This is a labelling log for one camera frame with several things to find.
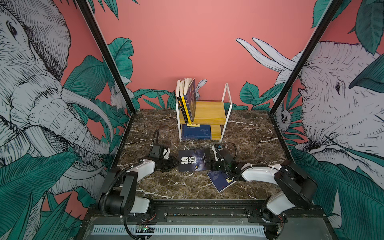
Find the black book with gold title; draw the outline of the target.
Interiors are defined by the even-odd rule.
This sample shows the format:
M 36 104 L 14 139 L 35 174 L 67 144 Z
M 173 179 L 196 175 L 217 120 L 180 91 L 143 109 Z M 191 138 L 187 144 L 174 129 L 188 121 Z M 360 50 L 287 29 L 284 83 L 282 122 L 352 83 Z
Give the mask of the black book with gold title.
M 181 98 L 181 95 L 180 95 L 180 84 L 181 84 L 181 80 L 178 80 L 177 81 L 177 87 L 176 87 L 176 98 L 178 100 L 178 104 L 179 104 L 179 107 L 181 109 L 184 121 L 185 121 L 186 124 L 188 124 L 189 123 L 188 117 L 187 117 L 186 111 L 184 109 L 183 101 L 182 101 L 182 98 Z

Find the yellow cartoon cover book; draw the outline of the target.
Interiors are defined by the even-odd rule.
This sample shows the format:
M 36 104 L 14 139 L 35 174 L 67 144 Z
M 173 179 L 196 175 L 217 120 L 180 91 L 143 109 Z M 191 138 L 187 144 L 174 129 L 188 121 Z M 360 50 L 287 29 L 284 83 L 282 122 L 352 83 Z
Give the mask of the yellow cartoon cover book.
M 189 83 L 190 83 L 190 79 L 189 78 L 185 78 L 184 80 L 181 80 L 181 83 L 180 83 L 180 97 L 181 97 L 183 108 L 184 108 L 184 111 L 185 111 L 185 114 L 186 114 L 186 117 L 187 117 L 187 121 L 186 121 L 187 124 L 191 124 L 192 123 L 191 116 L 190 116 L 190 113 L 189 113 L 189 110 L 188 110 L 188 107 L 187 107 L 187 102 L 186 102 L 186 99 L 185 99 L 185 90 L 188 90 Z

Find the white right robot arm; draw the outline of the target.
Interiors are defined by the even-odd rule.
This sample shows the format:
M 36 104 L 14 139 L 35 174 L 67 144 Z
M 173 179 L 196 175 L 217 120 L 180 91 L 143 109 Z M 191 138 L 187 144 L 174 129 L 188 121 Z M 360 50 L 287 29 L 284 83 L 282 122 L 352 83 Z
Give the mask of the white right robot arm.
M 280 191 L 268 197 L 263 203 L 257 216 L 265 222 L 283 221 L 282 213 L 294 207 L 309 209 L 312 207 L 313 196 L 318 184 L 309 174 L 293 161 L 285 160 L 281 164 L 256 166 L 250 163 L 236 162 L 229 151 L 221 145 L 212 147 L 215 160 L 212 162 L 212 172 L 218 178 L 212 181 L 218 184 L 233 184 L 242 182 L 265 182 L 279 186 Z

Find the purple portrait cover book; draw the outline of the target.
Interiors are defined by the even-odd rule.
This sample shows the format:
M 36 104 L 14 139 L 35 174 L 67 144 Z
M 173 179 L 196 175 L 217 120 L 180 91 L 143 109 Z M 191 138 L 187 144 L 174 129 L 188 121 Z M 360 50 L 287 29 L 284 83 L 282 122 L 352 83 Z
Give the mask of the purple portrait cover book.
M 183 97 L 185 100 L 185 106 L 189 115 L 189 124 L 191 124 L 195 119 L 196 113 L 196 84 L 195 79 L 186 78 Z

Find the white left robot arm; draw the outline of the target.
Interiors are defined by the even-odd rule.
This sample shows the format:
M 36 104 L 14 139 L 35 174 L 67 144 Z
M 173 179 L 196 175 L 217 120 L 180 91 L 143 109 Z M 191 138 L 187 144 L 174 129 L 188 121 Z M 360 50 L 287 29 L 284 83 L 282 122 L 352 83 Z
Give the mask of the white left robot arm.
M 147 215 L 151 200 L 136 195 L 138 182 L 156 171 L 168 172 L 178 165 L 180 161 L 168 156 L 167 159 L 142 159 L 123 169 L 111 169 L 97 199 L 99 211 L 106 217 Z

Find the dark wolf eye book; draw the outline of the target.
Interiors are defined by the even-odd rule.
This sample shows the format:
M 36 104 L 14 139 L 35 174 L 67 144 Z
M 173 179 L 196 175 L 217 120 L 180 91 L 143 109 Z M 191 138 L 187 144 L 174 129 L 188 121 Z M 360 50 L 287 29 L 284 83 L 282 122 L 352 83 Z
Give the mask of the dark wolf eye book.
M 210 149 L 180 150 L 179 172 L 200 172 L 212 170 L 213 154 Z

